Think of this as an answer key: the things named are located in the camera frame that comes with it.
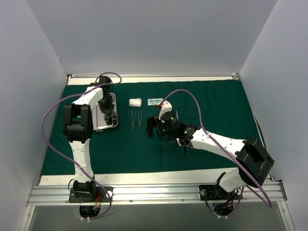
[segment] purple cable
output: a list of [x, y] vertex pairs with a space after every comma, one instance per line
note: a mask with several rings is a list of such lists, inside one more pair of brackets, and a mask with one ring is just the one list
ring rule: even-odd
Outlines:
[[[234, 213], [234, 211], [238, 208], [238, 206], [239, 206], [239, 204], [240, 204], [240, 201], [241, 201], [242, 198], [243, 198], [243, 192], [244, 192], [244, 186], [242, 187], [241, 194], [240, 194], [240, 198], [239, 198], [238, 202], [236, 203], [236, 206], [234, 207], [234, 210], [233, 210], [232, 212], [230, 212], [228, 215], [226, 215], [225, 217], [228, 218], [229, 216], [231, 216], [231, 215]], [[214, 206], [213, 206], [213, 210], [215, 210], [216, 206], [222, 205], [222, 204], [223, 204], [223, 203], [219, 203], [219, 204], [214, 205]]]
[[105, 85], [116, 85], [116, 84], [120, 84], [122, 82], [122, 77], [120, 75], [118, 75], [117, 73], [114, 73], [114, 72], [104, 72], [102, 74], [100, 74], [99, 76], [102, 76], [102, 75], [105, 75], [105, 74], [113, 74], [113, 75], [116, 75], [120, 78], [120, 81], [117, 82], [117, 83], [103, 83], [103, 84], [100, 84], [94, 88], [92, 88], [91, 90], [89, 91], [86, 91], [86, 92], [83, 92], [83, 93], [78, 93], [78, 94], [74, 94], [74, 95], [69, 95], [69, 96], [66, 96], [65, 98], [59, 100], [58, 102], [56, 102], [53, 106], [51, 106], [47, 112], [45, 113], [45, 115], [43, 116], [43, 119], [42, 119], [42, 123], [41, 123], [41, 132], [42, 132], [42, 135], [43, 135], [43, 138], [44, 138], [44, 141], [47, 143], [47, 145], [57, 154], [59, 154], [60, 156], [62, 156], [63, 158], [67, 159], [68, 161], [72, 162], [74, 165], [78, 166], [80, 168], [80, 170], [90, 179], [92, 180], [93, 182], [95, 182], [105, 193], [106, 195], [108, 196], [108, 198], [110, 199], [110, 203], [109, 203], [109, 207], [103, 211], [102, 213], [100, 213], [99, 215], [97, 215], [96, 217], [93, 217], [93, 218], [90, 218], [90, 219], [96, 219], [96, 218], [99, 218], [101, 216], [103, 216], [104, 214], [106, 214], [110, 208], [111, 208], [111, 197], [108, 193], [108, 191], [97, 181], [95, 180], [94, 178], [92, 178], [82, 167], [81, 165], [76, 162], [75, 160], [69, 158], [68, 156], [64, 155], [63, 153], [59, 152], [58, 150], [56, 150], [48, 141], [47, 137], [45, 136], [45, 133], [44, 133], [44, 122], [45, 122], [45, 119], [48, 115], [48, 113], [53, 109], [55, 108], [58, 104], [60, 104], [61, 102], [65, 101], [65, 100], [68, 100], [70, 98], [73, 98], [73, 97], [78, 97], [78, 96], [82, 96], [82, 95], [85, 95], [85, 94], [88, 94], [90, 93], [91, 91], [93, 91], [94, 89], [97, 89], [99, 87], [102, 87], [102, 86], [105, 86]]
[[260, 191], [263, 193], [263, 195], [265, 196], [266, 200], [260, 196], [255, 190], [253, 190], [249, 185], [247, 185], [247, 188], [249, 188], [255, 195], [257, 195], [268, 207], [272, 207], [272, 203], [270, 201], [270, 198], [269, 196], [267, 195], [267, 193], [264, 191], [264, 189], [261, 187], [261, 185], [256, 181], [256, 179], [243, 167], [243, 165], [241, 165], [240, 162], [238, 162], [236, 160], [236, 158], [230, 153], [228, 152], [223, 146], [221, 146], [221, 144], [214, 138], [211, 136], [211, 134], [209, 134], [209, 132], [204, 128], [203, 126], [203, 123], [202, 123], [202, 115], [201, 115], [201, 110], [200, 110], [200, 106], [199, 106], [199, 103], [196, 99], [196, 97], [188, 90], [185, 90], [185, 89], [177, 89], [177, 90], [174, 90], [173, 92], [171, 92], [169, 95], [167, 95], [163, 101], [161, 101], [161, 103], [163, 103], [166, 99], [168, 99], [171, 95], [173, 95], [174, 93], [178, 92], [178, 91], [184, 91], [188, 94], [190, 94], [192, 96], [192, 98], [194, 99], [196, 105], [197, 105], [197, 108], [198, 108], [198, 113], [199, 113], [199, 120], [200, 120], [200, 125], [201, 125], [201, 128], [203, 130], [203, 132], [209, 136], [209, 138], [212, 139], [212, 141], [219, 147], [221, 148], [221, 150], [227, 154], [228, 157], [230, 157], [230, 159], [236, 163], [236, 165], [238, 167], [240, 167], [240, 169], [252, 180], [252, 182], [260, 189]]

